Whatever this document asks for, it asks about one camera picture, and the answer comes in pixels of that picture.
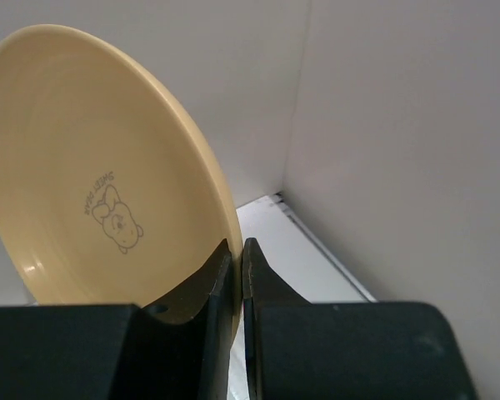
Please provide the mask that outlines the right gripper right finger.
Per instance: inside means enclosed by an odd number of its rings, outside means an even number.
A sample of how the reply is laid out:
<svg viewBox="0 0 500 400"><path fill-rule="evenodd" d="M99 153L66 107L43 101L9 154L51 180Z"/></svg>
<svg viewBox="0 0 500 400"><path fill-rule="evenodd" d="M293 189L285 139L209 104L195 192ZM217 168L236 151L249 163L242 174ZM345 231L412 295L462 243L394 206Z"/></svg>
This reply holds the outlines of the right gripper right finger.
<svg viewBox="0 0 500 400"><path fill-rule="evenodd" d="M249 398L259 399L260 339L258 309L264 306L299 306L309 301L296 292L269 265L258 240L248 238L242 252L242 316Z"/></svg>

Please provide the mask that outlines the yellow-orange plate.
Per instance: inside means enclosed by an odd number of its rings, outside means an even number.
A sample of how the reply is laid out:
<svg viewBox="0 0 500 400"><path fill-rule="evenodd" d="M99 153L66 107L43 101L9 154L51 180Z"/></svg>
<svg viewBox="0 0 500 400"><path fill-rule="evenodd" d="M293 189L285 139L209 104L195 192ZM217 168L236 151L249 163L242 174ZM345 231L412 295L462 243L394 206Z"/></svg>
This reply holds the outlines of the yellow-orange plate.
<svg viewBox="0 0 500 400"><path fill-rule="evenodd" d="M0 42L0 238L39 305L147 306L243 240L213 150L139 62L61 25Z"/></svg>

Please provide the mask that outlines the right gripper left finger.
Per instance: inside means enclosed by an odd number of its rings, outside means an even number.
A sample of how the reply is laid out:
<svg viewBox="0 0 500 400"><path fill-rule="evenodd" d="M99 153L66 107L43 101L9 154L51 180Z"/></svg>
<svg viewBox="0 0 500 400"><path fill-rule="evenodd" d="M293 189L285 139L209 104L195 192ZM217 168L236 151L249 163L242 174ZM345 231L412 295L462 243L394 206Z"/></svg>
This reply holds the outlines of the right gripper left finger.
<svg viewBox="0 0 500 400"><path fill-rule="evenodd" d="M191 277L134 314L129 398L224 399L232 323L233 260L221 241Z"/></svg>

